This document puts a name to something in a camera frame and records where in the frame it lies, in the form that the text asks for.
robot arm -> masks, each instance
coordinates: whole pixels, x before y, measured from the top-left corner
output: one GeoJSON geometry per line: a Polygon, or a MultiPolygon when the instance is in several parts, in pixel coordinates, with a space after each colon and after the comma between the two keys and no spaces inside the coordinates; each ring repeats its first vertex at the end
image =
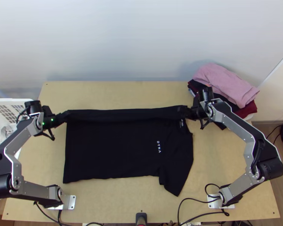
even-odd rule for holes
{"type": "Polygon", "coordinates": [[[223,123],[246,143],[245,173],[233,183],[220,187],[217,194],[220,199],[215,206],[222,208],[238,203],[244,193],[260,183],[283,175],[283,164],[277,148],[261,131],[234,114],[226,102],[214,99],[211,87],[198,94],[198,100],[189,109],[187,118],[200,120],[201,129],[211,121],[223,123]],[[207,123],[203,124],[202,119],[207,119],[207,123]]]}
{"type": "Polygon", "coordinates": [[[58,126],[49,107],[42,108],[39,101],[26,102],[25,107],[28,118],[20,121],[17,130],[0,144],[0,199],[12,197],[38,201],[49,209],[74,209],[74,195],[63,194],[57,185],[42,186],[25,181],[22,176],[22,165],[14,154],[31,136],[42,135],[43,130],[58,126]]]}
{"type": "MultiPolygon", "coordinates": [[[[239,202],[242,195],[263,181],[283,175],[283,164],[278,151],[255,127],[232,113],[231,107],[220,99],[214,99],[212,88],[208,87],[194,99],[192,108],[187,108],[185,117],[200,120],[201,129],[209,122],[220,122],[237,134],[246,143],[244,158],[245,173],[229,185],[218,191],[217,203],[212,206],[219,208],[239,202]]],[[[0,199],[13,197],[38,201],[49,209],[74,209],[75,196],[65,195],[57,185],[41,186],[24,180],[21,163],[14,157],[19,148],[31,137],[46,135],[50,128],[63,122],[56,120],[48,106],[41,107],[39,101],[25,103],[27,119],[17,125],[17,130],[0,144],[0,199]]]]}

black joint motor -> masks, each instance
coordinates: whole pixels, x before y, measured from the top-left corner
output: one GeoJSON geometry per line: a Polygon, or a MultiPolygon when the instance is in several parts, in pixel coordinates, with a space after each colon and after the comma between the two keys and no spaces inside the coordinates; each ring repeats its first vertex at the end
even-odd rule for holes
{"type": "Polygon", "coordinates": [[[24,103],[28,115],[43,112],[40,101],[27,101],[24,103]]]}

white laundry basket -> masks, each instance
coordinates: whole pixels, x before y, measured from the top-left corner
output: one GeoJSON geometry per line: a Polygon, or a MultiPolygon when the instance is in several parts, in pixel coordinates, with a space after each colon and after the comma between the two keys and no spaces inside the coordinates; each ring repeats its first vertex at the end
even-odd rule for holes
{"type": "Polygon", "coordinates": [[[26,101],[32,101],[32,99],[0,98],[0,128],[16,124],[16,118],[25,109],[26,101]]]}

black cable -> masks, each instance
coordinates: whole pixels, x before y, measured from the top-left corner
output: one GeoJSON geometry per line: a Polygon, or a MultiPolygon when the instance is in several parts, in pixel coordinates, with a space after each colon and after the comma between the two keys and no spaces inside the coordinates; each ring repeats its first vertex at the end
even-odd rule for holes
{"type": "Polygon", "coordinates": [[[91,222],[89,224],[86,224],[85,226],[88,226],[88,225],[91,225],[91,224],[97,224],[97,225],[100,225],[100,226],[104,226],[103,224],[100,224],[100,223],[97,223],[97,222],[91,222]]]}
{"type": "Polygon", "coordinates": [[[59,209],[59,212],[58,212],[58,222],[61,223],[61,214],[62,214],[62,209],[59,209]]]}
{"type": "Polygon", "coordinates": [[[266,139],[276,130],[276,128],[278,128],[278,127],[280,127],[280,126],[282,126],[282,125],[276,126],[276,127],[270,132],[270,134],[267,135],[266,139]]]}
{"type": "Polygon", "coordinates": [[[248,223],[249,223],[250,226],[253,226],[252,223],[249,220],[248,220],[248,223]]]}
{"type": "MultiPolygon", "coordinates": [[[[43,213],[44,216],[46,216],[48,219],[52,220],[53,222],[56,222],[57,224],[59,224],[61,226],[62,225],[64,225],[64,226],[72,226],[72,225],[69,225],[69,224],[61,223],[61,222],[59,222],[60,220],[56,221],[55,219],[53,219],[50,216],[48,216],[46,213],[44,213],[44,211],[40,208],[39,204],[36,201],[34,202],[34,205],[36,205],[38,207],[38,209],[43,213]]],[[[99,226],[104,226],[103,224],[100,224],[100,223],[97,223],[97,222],[91,222],[91,223],[87,224],[86,226],[91,225],[91,224],[97,224],[99,226]]]]}
{"type": "Polygon", "coordinates": [[[279,134],[276,136],[276,138],[275,138],[275,140],[274,140],[274,142],[273,142],[272,144],[275,144],[277,138],[278,138],[280,135],[281,135],[281,133],[279,133],[279,134]]]}
{"type": "Polygon", "coordinates": [[[219,187],[218,185],[213,184],[213,183],[209,183],[209,184],[207,184],[207,185],[205,186],[205,193],[206,193],[209,197],[211,197],[211,198],[219,198],[219,196],[211,196],[211,195],[208,194],[208,192],[206,191],[206,188],[207,188],[209,185],[214,185],[214,186],[216,186],[218,189],[220,189],[220,187],[219,187]]]}
{"type": "Polygon", "coordinates": [[[16,119],[16,124],[18,124],[20,116],[23,115],[27,111],[28,108],[29,107],[26,107],[23,111],[20,112],[20,114],[18,114],[17,119],[16,119]]]}
{"type": "Polygon", "coordinates": [[[181,207],[182,203],[183,203],[185,200],[194,200],[194,201],[201,202],[201,203],[211,203],[211,202],[214,202],[214,201],[216,201],[216,200],[218,200],[218,199],[220,199],[220,197],[217,198],[217,199],[214,199],[214,200],[212,200],[212,201],[208,201],[208,202],[201,201],[201,200],[194,199],[194,198],[185,198],[185,199],[183,199],[183,200],[180,202],[179,207],[178,207],[178,211],[177,211],[177,223],[178,223],[178,225],[180,226],[180,225],[183,225],[183,224],[189,222],[189,220],[188,220],[188,221],[184,222],[183,224],[179,224],[179,210],[180,210],[180,207],[181,207]]]}

wooden floor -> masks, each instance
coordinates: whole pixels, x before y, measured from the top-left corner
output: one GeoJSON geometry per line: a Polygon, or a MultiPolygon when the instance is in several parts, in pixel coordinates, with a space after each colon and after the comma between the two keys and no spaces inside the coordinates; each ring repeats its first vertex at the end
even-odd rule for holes
{"type": "MultiPolygon", "coordinates": [[[[261,130],[265,134],[265,136],[267,136],[275,128],[275,125],[256,125],[256,127],[261,130]]],[[[278,134],[279,128],[277,128],[268,139],[273,142],[278,134]]],[[[283,143],[280,136],[276,140],[275,145],[278,148],[278,152],[283,162],[283,143]]],[[[283,176],[271,180],[271,185],[275,194],[281,218],[251,220],[250,222],[253,224],[253,226],[283,226],[283,176]]]]}

